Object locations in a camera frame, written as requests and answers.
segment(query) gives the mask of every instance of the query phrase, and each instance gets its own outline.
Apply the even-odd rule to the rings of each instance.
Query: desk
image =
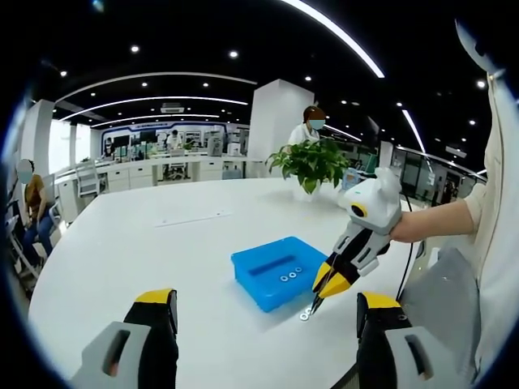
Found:
[[[392,243],[379,268],[307,322],[298,317],[307,299],[262,312],[234,280],[230,255],[288,236],[329,254],[348,222],[337,192],[325,184],[315,202],[297,203],[288,182],[263,178],[99,196],[40,274],[28,316],[36,338],[69,378],[83,348],[137,296],[175,288],[179,388],[329,389],[355,363],[357,292],[395,296],[410,245]],[[157,227],[215,211],[223,216]]]

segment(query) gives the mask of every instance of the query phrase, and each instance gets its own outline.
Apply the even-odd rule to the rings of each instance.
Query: white shirt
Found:
[[[288,144],[299,144],[307,139],[311,142],[317,142],[319,140],[318,132],[316,130],[308,131],[308,127],[305,123],[299,124],[292,130]]]
[[[182,139],[180,138],[180,135],[173,135],[169,134],[168,139],[165,141],[170,148],[177,149],[182,146]]]
[[[488,94],[492,112],[485,150],[488,181],[485,186],[474,186],[465,199],[477,226],[476,255],[471,260],[481,310],[481,337],[475,356],[480,372],[498,357],[519,314],[519,114],[502,79],[488,78]]]

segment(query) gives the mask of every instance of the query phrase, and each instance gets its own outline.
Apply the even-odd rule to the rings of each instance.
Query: person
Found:
[[[324,111],[315,106],[310,105],[302,113],[302,124],[298,124],[290,134],[288,144],[290,146],[299,144],[305,140],[317,142],[319,137],[319,130],[324,126],[326,114]]]
[[[52,252],[50,243],[50,229],[53,221],[49,214],[50,205],[47,203],[45,186],[41,176],[34,173],[34,162],[29,161],[32,167],[31,181],[25,186],[25,216],[27,218],[26,231],[24,235],[23,247],[27,260],[34,266],[41,264],[42,259],[32,245],[36,236],[45,249],[47,258]]]
[[[168,135],[168,138],[165,142],[169,150],[176,150],[182,147],[182,139],[177,130],[171,131],[171,134]]]
[[[390,237],[398,242],[419,242],[428,237],[467,235],[474,250],[468,262],[474,272],[479,287],[479,306],[481,310],[481,336],[475,353],[475,363],[479,370],[487,370],[499,355],[502,343],[511,326],[517,320],[515,296],[519,292],[512,282],[504,280],[513,269],[515,258],[509,255],[488,256],[491,248],[495,252],[493,240],[499,241],[495,234],[500,214],[500,202],[503,193],[503,139],[509,136],[513,128],[503,127],[503,118],[499,116],[496,91],[502,90],[502,83],[497,83],[499,76],[488,75],[488,95],[492,114],[492,127],[485,150],[484,164],[487,168],[487,183],[477,183],[464,199],[431,207],[417,212],[402,212],[400,221],[390,232]]]
[[[438,181],[436,182],[436,185],[435,185],[435,193],[432,195],[432,201],[431,201],[432,207],[435,207],[436,205],[438,205],[438,196],[440,195],[441,182],[442,182],[442,177],[439,177]]]

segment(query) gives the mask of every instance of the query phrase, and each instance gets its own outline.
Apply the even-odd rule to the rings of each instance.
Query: plant pot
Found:
[[[317,182],[317,186],[311,194],[308,194],[302,186],[299,185],[297,177],[293,176],[290,178],[290,184],[292,185],[292,192],[294,193],[294,199],[304,203],[310,203],[319,195],[321,184]]]

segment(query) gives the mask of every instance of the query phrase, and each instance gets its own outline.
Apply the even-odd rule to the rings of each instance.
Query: cable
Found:
[[[404,196],[405,196],[405,200],[407,201],[407,206],[409,207],[409,212],[412,212],[413,209],[411,208],[411,203],[409,201],[409,197],[407,197],[407,194],[404,194]],[[409,265],[411,263],[411,255],[413,254],[413,247],[414,247],[414,243],[411,243],[411,248],[409,250],[409,257],[407,258],[407,264],[405,265],[404,276],[402,277],[402,281],[400,282],[400,286],[398,287],[397,301],[400,300],[401,293],[403,292],[402,287],[404,286],[405,276],[407,276],[407,269],[409,269]]]

